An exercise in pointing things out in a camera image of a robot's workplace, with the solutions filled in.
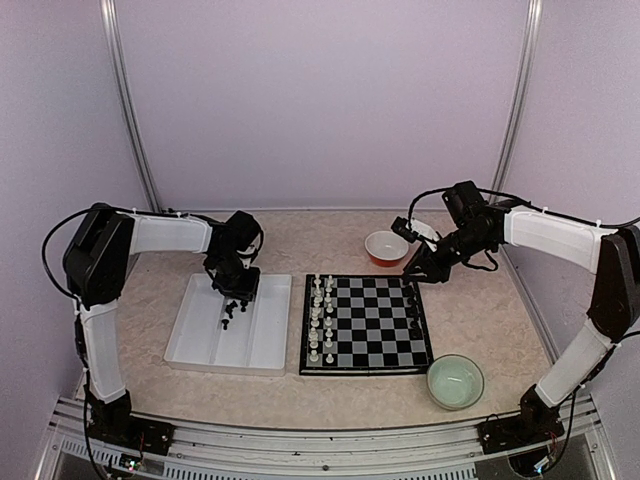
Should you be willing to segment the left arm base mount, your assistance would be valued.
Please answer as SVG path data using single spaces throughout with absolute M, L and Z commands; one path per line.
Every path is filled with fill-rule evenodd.
M 166 456 L 175 426 L 131 414 L 93 410 L 88 427 L 92 439 L 142 453 Z

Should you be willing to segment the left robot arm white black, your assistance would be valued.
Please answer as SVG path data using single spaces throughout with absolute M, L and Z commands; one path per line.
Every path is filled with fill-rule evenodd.
M 133 443 L 140 424 L 131 415 L 130 393 L 121 376 L 116 316 L 131 256 L 189 252 L 204 257 L 212 288 L 241 305 L 257 296 L 260 270 L 254 261 L 264 231 L 249 213 L 227 220 L 190 213 L 154 213 L 106 203 L 69 215 L 56 224 L 81 222 L 62 266 L 66 282 L 54 287 L 75 305 L 76 346 L 86 371 L 85 398 L 92 421 L 121 445 Z

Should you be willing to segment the black white chessboard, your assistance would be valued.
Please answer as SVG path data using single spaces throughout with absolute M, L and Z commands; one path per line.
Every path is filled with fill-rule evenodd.
M 425 373 L 434 361 L 429 338 L 426 315 L 417 283 L 409 283 L 399 275 L 337 275 L 334 274 L 334 308 L 331 318 L 333 325 L 324 325 L 325 284 L 328 275 L 319 274 L 323 288 L 316 289 L 314 276 L 305 278 L 303 325 L 301 334 L 299 373 L 306 376 L 384 376 L 416 375 Z M 407 296 L 403 287 L 412 285 L 415 290 L 415 307 L 418 318 L 408 315 Z M 313 304 L 313 297 L 321 294 L 319 306 Z M 311 327 L 311 311 L 320 307 L 317 320 L 320 326 Z M 417 319 L 419 330 L 411 330 L 411 319 Z M 325 330 L 333 329 L 333 337 L 326 338 Z M 310 343 L 308 335 L 317 331 L 319 340 Z M 334 345 L 326 351 L 324 342 L 331 339 Z M 308 360 L 312 350 L 316 350 L 319 360 Z M 334 363 L 326 363 L 326 355 L 334 356 Z

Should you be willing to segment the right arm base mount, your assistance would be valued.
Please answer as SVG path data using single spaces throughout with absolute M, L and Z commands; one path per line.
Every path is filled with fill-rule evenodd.
M 485 455 L 546 442 L 565 433 L 557 412 L 542 423 L 531 422 L 523 413 L 506 417 L 492 414 L 478 423 L 476 430 Z

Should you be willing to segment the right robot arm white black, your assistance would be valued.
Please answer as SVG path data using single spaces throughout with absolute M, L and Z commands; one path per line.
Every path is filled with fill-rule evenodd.
M 607 223 L 538 207 L 519 196 L 462 181 L 436 189 L 453 221 L 440 235 L 417 220 L 413 200 L 394 233 L 418 250 L 407 262 L 408 281 L 448 282 L 456 265 L 505 248 L 536 325 L 555 358 L 523 394 L 511 426 L 523 444 L 557 422 L 560 405 L 597 376 L 616 346 L 636 334 L 639 319 L 639 221 Z

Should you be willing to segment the white plastic compartment tray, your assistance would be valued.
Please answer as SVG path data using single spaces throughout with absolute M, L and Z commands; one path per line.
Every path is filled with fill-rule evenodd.
M 192 275 L 164 361 L 188 371 L 282 376 L 291 286 L 290 275 L 263 275 L 256 299 L 241 307 L 213 290 L 207 275 Z

